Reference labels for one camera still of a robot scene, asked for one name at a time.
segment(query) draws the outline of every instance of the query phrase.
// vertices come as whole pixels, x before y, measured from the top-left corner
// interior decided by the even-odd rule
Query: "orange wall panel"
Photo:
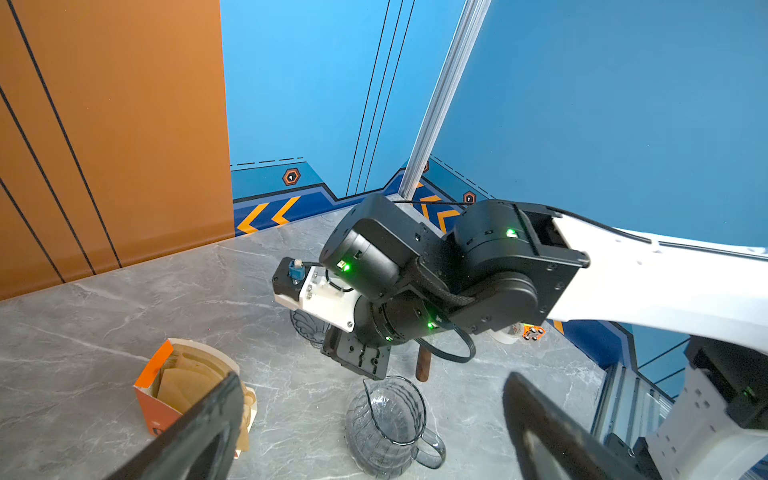
[[[4,46],[0,49],[0,65],[3,65],[0,86],[33,145],[85,255],[96,273],[116,268],[117,259],[7,5],[0,8],[0,45]]]
[[[0,161],[0,178],[45,245],[61,275],[68,282],[91,275],[80,247],[4,104],[0,108],[0,145],[3,156]],[[16,238],[33,241],[31,237]],[[13,250],[15,246],[3,244],[2,248]]]
[[[10,197],[0,188],[0,298],[61,283]]]
[[[0,177],[65,280],[233,235],[217,1],[3,2],[0,42]],[[3,254],[36,254],[0,298],[51,282],[15,215]]]
[[[233,235],[219,3],[16,2],[123,264]]]

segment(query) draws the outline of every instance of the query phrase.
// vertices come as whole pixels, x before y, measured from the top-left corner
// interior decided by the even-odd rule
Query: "glass pitcher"
[[[357,465],[376,478],[400,476],[411,462],[439,468],[445,461],[445,444],[426,428],[426,406],[419,389],[401,376],[373,382],[363,380],[363,390],[346,413],[346,442]],[[423,439],[437,455],[421,450]]]

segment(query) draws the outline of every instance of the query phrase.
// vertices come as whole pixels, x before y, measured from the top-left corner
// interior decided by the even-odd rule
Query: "gray marble surface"
[[[98,479],[141,450],[151,437],[132,385],[167,337],[220,349],[257,391],[251,450],[230,478],[366,478],[343,431],[361,377],[295,333],[270,285],[280,258],[315,260],[344,213],[1,302],[0,478]],[[452,333],[433,339],[462,351]],[[475,342],[474,360],[434,358],[419,384],[446,463],[414,464],[402,478],[520,478],[501,407],[512,370],[589,428],[604,373],[560,333],[512,346],[485,334]],[[389,373],[413,379],[416,352],[415,343],[393,348]]]

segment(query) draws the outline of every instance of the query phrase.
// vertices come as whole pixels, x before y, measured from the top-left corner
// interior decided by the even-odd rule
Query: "white mount bracket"
[[[275,294],[275,300],[291,310],[303,310],[311,316],[339,327],[345,332],[355,328],[355,304],[360,293],[356,290],[344,292],[333,288],[317,266],[310,268],[304,286],[299,292],[299,301],[287,295]],[[334,284],[343,289],[349,288],[341,279],[333,279]]]

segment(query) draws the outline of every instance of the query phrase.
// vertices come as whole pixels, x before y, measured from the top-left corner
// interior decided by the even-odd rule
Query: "orange label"
[[[160,369],[165,361],[168,360],[168,357],[173,352],[174,346],[170,344],[170,340],[166,340],[163,346],[154,353],[147,366],[144,367],[144,371],[139,375],[134,386],[140,389],[148,389],[152,382],[154,382],[157,374],[160,373]]]

